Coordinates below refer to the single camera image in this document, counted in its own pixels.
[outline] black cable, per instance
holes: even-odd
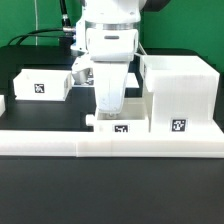
[[[60,37],[65,37],[65,38],[69,38],[67,36],[49,36],[49,35],[38,35],[38,34],[25,34],[25,35],[19,35],[19,36],[16,36],[16,37],[13,37],[7,44],[7,46],[9,46],[14,40],[18,39],[18,38],[27,38],[27,37],[48,37],[48,38],[60,38]]]
[[[60,6],[61,6],[61,14],[62,14],[62,19],[61,19],[62,26],[63,27],[71,26],[70,19],[68,18],[65,0],[60,0]]]
[[[65,0],[60,0],[60,6],[61,6],[61,13],[62,14],[68,14],[66,4],[65,4]]]
[[[16,43],[16,45],[20,45],[29,35],[38,34],[38,33],[47,33],[47,32],[55,32],[55,31],[63,31],[62,28],[52,28],[52,29],[41,29],[41,30],[34,30],[28,34],[22,35],[23,37]]]

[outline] white block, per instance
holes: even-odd
[[[13,80],[16,100],[64,101],[71,89],[71,71],[22,69]]]
[[[4,100],[4,96],[0,95],[0,117],[2,116],[4,112],[5,112],[5,100]]]

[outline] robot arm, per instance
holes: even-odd
[[[123,105],[129,63],[138,49],[140,10],[147,0],[81,2],[82,18],[77,23],[80,47],[77,48],[86,48],[88,53],[83,56],[83,66],[80,58],[79,63],[74,63],[73,73],[85,69],[85,65],[90,67],[98,111],[118,114]]]

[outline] white plastic box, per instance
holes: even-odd
[[[148,133],[149,119],[142,98],[125,98],[123,108],[116,117],[99,113],[95,116],[87,115],[86,123],[94,126],[94,132],[104,133]]]
[[[198,56],[143,56],[153,94],[151,132],[199,133],[213,125],[219,73]]]
[[[71,84],[71,71],[22,69],[13,80],[16,100],[65,101]]]

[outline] white platform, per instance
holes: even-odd
[[[224,137],[215,123],[191,135],[0,131],[0,155],[224,158]]]

